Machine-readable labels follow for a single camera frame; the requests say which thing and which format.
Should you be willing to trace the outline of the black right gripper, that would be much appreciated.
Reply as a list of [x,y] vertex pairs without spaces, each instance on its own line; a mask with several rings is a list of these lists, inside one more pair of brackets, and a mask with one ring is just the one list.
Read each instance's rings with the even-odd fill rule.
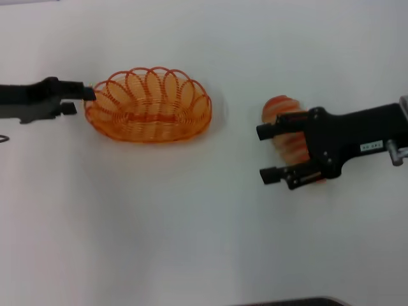
[[387,152],[393,166],[407,157],[407,112],[392,103],[359,112],[333,115],[317,107],[309,112],[279,113],[274,123],[256,127],[260,140],[304,132],[311,163],[264,168],[259,171],[265,185],[285,182],[290,190],[342,174],[350,159]]

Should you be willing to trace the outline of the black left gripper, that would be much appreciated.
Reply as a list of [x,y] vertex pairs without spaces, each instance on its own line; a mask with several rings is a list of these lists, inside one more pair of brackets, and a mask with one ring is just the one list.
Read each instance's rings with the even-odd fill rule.
[[74,102],[62,99],[84,101],[96,100],[92,87],[83,82],[61,82],[56,77],[48,77],[30,85],[1,85],[1,119],[19,119],[21,124],[36,120],[55,119],[61,115],[76,115]]

